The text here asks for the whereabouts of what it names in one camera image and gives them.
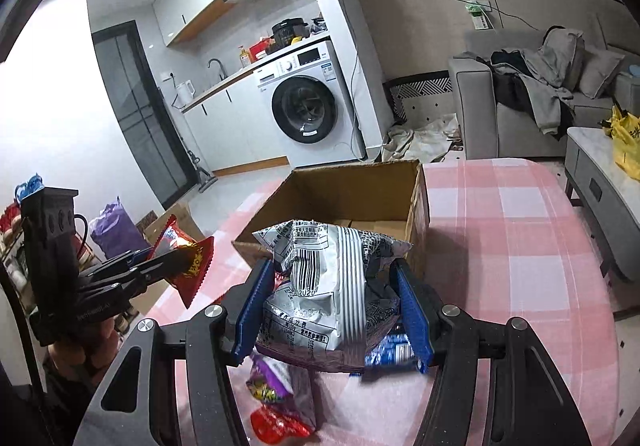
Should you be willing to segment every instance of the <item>screw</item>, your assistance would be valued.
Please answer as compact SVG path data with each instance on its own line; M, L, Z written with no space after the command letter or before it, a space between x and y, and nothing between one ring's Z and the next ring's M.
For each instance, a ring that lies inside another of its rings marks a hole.
M222 307L220 305L209 305L204 310L204 315L209 318L215 318L216 316L220 316L222 314Z
M138 322L138 330L140 332L147 332L154 327L154 321L151 318L145 318Z
M517 331L524 331L529 325L527 324L526 320L515 317L513 320L511 320L511 326Z
M460 307L458 307L457 305L452 305L450 303L447 303L445 306L443 306L442 313L445 316L449 316L450 318L453 318L453 317L456 317L458 314L460 314Z

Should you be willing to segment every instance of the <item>tiled floor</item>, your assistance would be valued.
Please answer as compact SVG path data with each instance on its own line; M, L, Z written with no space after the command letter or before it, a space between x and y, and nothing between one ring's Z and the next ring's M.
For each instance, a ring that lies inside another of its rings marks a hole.
M465 159L464 151L449 152L446 161ZM558 160L539 160L558 179L562 189L566 184L564 166ZM183 200L188 201L191 215L205 235L214 233L219 225L244 199L263 182L283 179L290 172L289 166L251 171L221 177L203 194L196 189ZM582 215L583 208L574 208L582 220L585 231L591 230ZM594 252L600 257L595 241ZM619 311L632 305L640 305L640 285L623 283L614 275L603 279L607 282L611 310ZM640 316L616 322L620 354L620 417L616 425L616 437L622 432L634 413L640 408Z
M191 217L205 235L213 235L221 223L261 184L284 179L290 166L278 166L220 177L204 193L192 189L182 201L188 201Z

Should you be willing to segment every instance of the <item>dish soap bottle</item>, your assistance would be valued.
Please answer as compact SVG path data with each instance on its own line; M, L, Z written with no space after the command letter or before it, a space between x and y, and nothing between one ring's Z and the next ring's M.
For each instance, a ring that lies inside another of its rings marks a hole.
M251 54L244 46L238 46L238 49L240 49L240 62L242 67L249 67L251 65Z

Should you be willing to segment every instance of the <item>table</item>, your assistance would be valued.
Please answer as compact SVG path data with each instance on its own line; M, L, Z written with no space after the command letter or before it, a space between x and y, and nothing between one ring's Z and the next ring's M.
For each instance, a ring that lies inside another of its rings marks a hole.
M613 270L623 280L640 280L640 182L613 160L613 141L600 129L567 131L564 170L566 195L573 190L583 206L602 253L600 271Z
M609 445L618 411L613 318L589 237L556 178L523 159L433 163L425 171L431 210L425 280L445 303L475 318L526 318L574 396L593 445ZM214 259L191 308L185 311L168 289L148 316L161 325L185 320L244 281L249 268L231 240L277 186L263 185L214 234ZM248 436L259 444L246 424L259 405L244 386L248 364L230 368L229 376ZM361 384L322 373L312 381L319 425L313 444L396 446L413 444L433 377L406 373ZM471 445L482 442L488 383L488 360L481 360ZM193 437L184 431L190 422L184 365L177 365L177 394L186 446Z

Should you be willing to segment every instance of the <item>white snack bag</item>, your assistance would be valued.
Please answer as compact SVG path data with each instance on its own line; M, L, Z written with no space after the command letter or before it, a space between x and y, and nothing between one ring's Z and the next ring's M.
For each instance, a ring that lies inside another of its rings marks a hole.
M396 324L398 295L380 270L412 245L387 235L293 220L254 233L289 277L264 303L261 354L353 372Z

